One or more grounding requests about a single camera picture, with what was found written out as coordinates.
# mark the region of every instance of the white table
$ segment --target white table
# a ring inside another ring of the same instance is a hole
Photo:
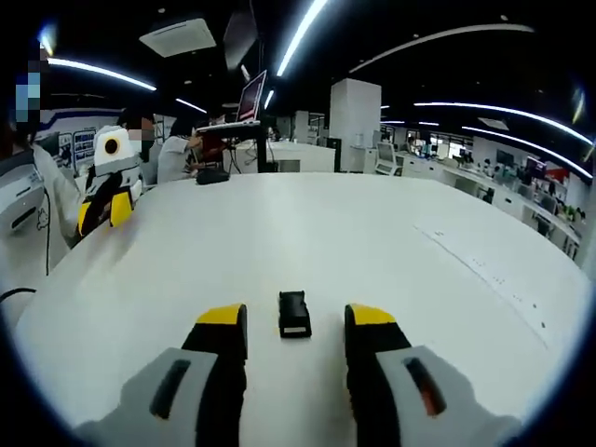
[[[540,207],[534,201],[528,200],[520,194],[506,188],[506,186],[494,182],[493,179],[483,174],[459,168],[452,168],[436,161],[425,160],[408,154],[398,153],[396,156],[403,158],[402,175],[404,177],[432,179],[454,187],[457,187],[456,183],[458,180],[464,179],[468,181],[470,187],[470,190],[467,192],[473,196],[476,195],[475,192],[479,187],[484,189],[492,188],[494,189],[493,205],[500,210],[526,224],[533,224],[534,226],[535,223],[533,223],[527,216],[528,210],[531,213],[540,214],[542,217],[550,221],[554,226],[555,231],[562,233],[562,237],[557,234],[551,240],[559,248],[562,248],[564,245],[563,242],[565,237],[577,246],[580,243],[578,235],[574,232],[569,223]]]
[[[230,167],[230,156],[230,151],[223,152],[225,169]],[[299,165],[300,172],[333,172],[335,149],[299,142],[267,141],[267,161],[274,160],[294,162],[294,165]],[[239,144],[236,150],[236,161],[240,173],[257,173],[256,144],[250,141]],[[232,166],[230,173],[236,175],[238,171]]]
[[[536,304],[547,325],[542,337],[528,323],[532,315],[421,229],[458,241]],[[278,292],[292,290],[306,292],[308,341],[278,336]],[[588,293],[584,274],[538,233],[446,185],[242,175],[147,193],[126,225],[100,227],[66,256],[15,339],[36,383],[76,427],[111,412],[122,385],[167,347],[180,347],[199,314],[243,302],[241,445],[346,446],[355,445],[355,428],[345,390],[345,304],[390,312],[413,345],[428,346],[468,378],[483,407],[523,419],[573,354]]]

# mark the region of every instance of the black ceiling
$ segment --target black ceiling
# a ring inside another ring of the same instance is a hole
[[[104,98],[47,96],[49,107],[122,107],[149,101],[158,113],[180,115],[195,111],[174,98],[206,109],[237,102],[243,80],[238,70],[227,72],[222,42],[238,1],[198,1],[179,6],[163,3],[53,11],[59,30],[56,57],[113,69],[153,84],[157,91],[52,67],[42,86],[46,95],[90,93]],[[550,9],[543,3],[510,0],[493,4],[468,0],[329,0],[284,76],[276,78],[284,52],[311,3],[312,0],[252,0],[262,46],[253,46],[244,63],[251,75],[269,70],[268,87],[276,90],[268,110],[271,114],[290,114],[299,109],[328,113],[331,84],[350,76],[383,87],[383,103],[390,105],[383,111],[384,119],[433,121],[441,124],[440,130],[457,133],[465,133],[461,126],[490,129],[478,120],[479,116],[504,119],[509,127],[509,132],[504,133],[540,144],[574,161],[589,150],[588,144],[528,118],[473,109],[419,108],[413,107],[413,103],[498,105],[546,116],[590,138],[596,136],[590,119],[596,114],[591,100],[595,93],[592,79],[596,75],[590,60],[591,15],[573,2]],[[158,13],[160,7],[166,9],[164,14]],[[217,48],[164,59],[138,40],[157,20],[192,11],[205,15]],[[348,74],[362,61],[413,41],[415,34],[422,38],[458,27],[491,23],[527,25],[535,33],[487,31],[444,37],[404,49]],[[193,81],[189,86],[184,84],[187,79]],[[572,125],[582,92],[586,99],[584,113]]]

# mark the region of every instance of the computer monitor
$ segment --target computer monitor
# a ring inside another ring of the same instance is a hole
[[[249,84],[242,89],[242,97],[240,98],[240,105],[238,106],[238,115],[236,121],[249,121],[257,119],[259,112],[259,103],[261,102],[261,95],[263,94],[264,81],[267,77],[265,70],[257,77],[252,79]]]
[[[511,167],[515,163],[512,154],[510,154],[509,152],[501,151],[499,149],[496,150],[496,162]]]
[[[547,164],[530,156],[526,158],[525,169],[535,179],[544,179],[547,174]]]
[[[474,163],[474,159],[472,158],[472,151],[464,148],[459,149],[459,156],[462,159],[462,162],[467,163]]]
[[[379,160],[393,163],[393,144],[388,142],[378,142],[376,144]]]

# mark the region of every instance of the ceiling light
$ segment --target ceiling light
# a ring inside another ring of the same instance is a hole
[[[251,74],[246,69],[246,67],[244,66],[244,64],[240,65],[240,71],[242,72],[242,75],[244,76],[244,80],[246,82],[250,82],[251,81]]]
[[[325,6],[326,3],[327,3],[327,0],[314,0],[313,1],[313,4],[310,6],[310,8],[308,9],[308,12],[306,12],[305,17],[302,19],[302,22],[300,23],[300,26],[298,27],[298,31],[296,31],[296,35],[291,40],[290,46],[288,47],[288,50],[286,51],[286,54],[283,57],[283,61],[281,62],[281,65],[279,65],[278,76],[283,75],[283,72],[286,70],[288,63],[290,63],[291,57],[293,56],[294,52],[298,48],[298,45],[300,45],[300,41],[305,36],[305,33],[308,30],[308,27],[315,20],[315,18],[317,17],[319,12],[323,9],[323,7]]]
[[[190,102],[186,102],[184,100],[181,100],[180,98],[176,98],[177,102],[181,102],[184,105],[187,105],[189,107],[192,107],[193,109],[197,109],[200,112],[203,112],[204,114],[207,113],[206,111],[204,111],[203,109],[201,109],[200,107],[195,106],[194,104],[191,104]]]
[[[373,57],[369,61],[362,62],[360,65],[354,67],[349,72],[350,73],[357,72],[361,68],[364,68],[367,65],[370,65],[371,63],[377,62],[377,61],[381,60],[382,58],[386,58],[387,56],[389,56],[397,51],[402,51],[403,49],[413,47],[414,45],[424,44],[425,42],[429,42],[429,41],[435,40],[435,39],[441,39],[443,37],[448,37],[450,35],[457,35],[457,34],[463,34],[463,33],[476,33],[478,31],[520,31],[523,33],[533,33],[534,29],[530,28],[529,26],[525,26],[525,25],[515,25],[515,24],[511,24],[511,23],[494,23],[494,24],[489,24],[489,25],[463,26],[461,28],[454,28],[452,30],[441,31],[440,33],[425,35],[424,37],[421,37],[420,39],[414,39],[414,40],[407,42],[405,44],[388,49],[387,51],[384,51],[383,53],[378,54],[377,56]]]
[[[264,109],[267,110],[267,107],[269,105],[269,102],[271,101],[271,98],[273,98],[273,90],[269,90],[269,94],[267,95],[267,99],[264,100]]]
[[[501,138],[507,138],[509,140],[513,140],[514,142],[521,142],[523,144],[527,144],[528,146],[532,146],[535,149],[538,149],[546,154],[549,154],[551,156],[554,156],[555,158],[561,160],[563,163],[567,164],[569,167],[574,168],[576,170],[578,170],[579,172],[581,172],[582,174],[584,174],[586,177],[588,177],[589,179],[592,178],[592,175],[587,172],[585,169],[581,168],[580,166],[578,166],[576,163],[574,163],[573,161],[565,158],[564,156],[560,156],[559,154],[557,154],[556,152],[552,152],[549,149],[546,149],[542,146],[539,146],[538,144],[534,144],[533,142],[527,142],[526,140],[522,140],[521,138],[515,138],[515,137],[511,137],[510,135],[505,135],[503,133],[498,133],[498,132],[492,132],[490,130],[484,130],[484,129],[476,129],[476,128],[469,128],[467,126],[462,126],[462,129],[467,129],[467,130],[474,130],[476,132],[482,132],[482,133],[488,133],[490,135],[495,135],[497,137],[501,137]]]
[[[47,58],[47,61],[49,62],[50,65],[60,65],[62,67],[71,67],[71,68],[77,68],[79,70],[87,70],[88,72],[95,72],[95,73],[99,73],[100,75],[115,77],[116,79],[130,82],[130,84],[134,84],[139,87],[147,88],[148,90],[151,90],[151,91],[156,90],[155,87],[150,86],[149,84],[145,84],[144,82],[137,81],[136,79],[133,79],[132,77],[124,76],[123,74],[112,72],[112,71],[106,70],[104,68],[94,67],[93,65],[88,65],[86,63],[67,61],[65,59],[55,59],[55,58]]]
[[[474,109],[495,110],[497,112],[506,112],[508,114],[525,116],[527,118],[532,118],[532,119],[535,119],[536,121],[541,121],[545,124],[553,126],[554,128],[557,128],[564,132],[567,132],[569,135],[573,135],[574,137],[581,140],[582,142],[587,142],[588,144],[592,144],[592,140],[590,138],[585,137],[581,133],[576,132],[575,130],[573,130],[571,128],[568,128],[567,126],[565,126],[561,123],[553,121],[552,119],[545,118],[544,116],[530,114],[528,112],[523,112],[521,110],[508,109],[507,107],[497,107],[495,105],[468,104],[465,102],[416,102],[414,105],[417,107],[429,106],[429,105],[450,105],[453,107],[471,107]]]
[[[54,50],[52,49],[52,45],[49,43],[49,40],[46,35],[42,35],[39,39],[39,48],[44,49],[49,56],[54,54]]]

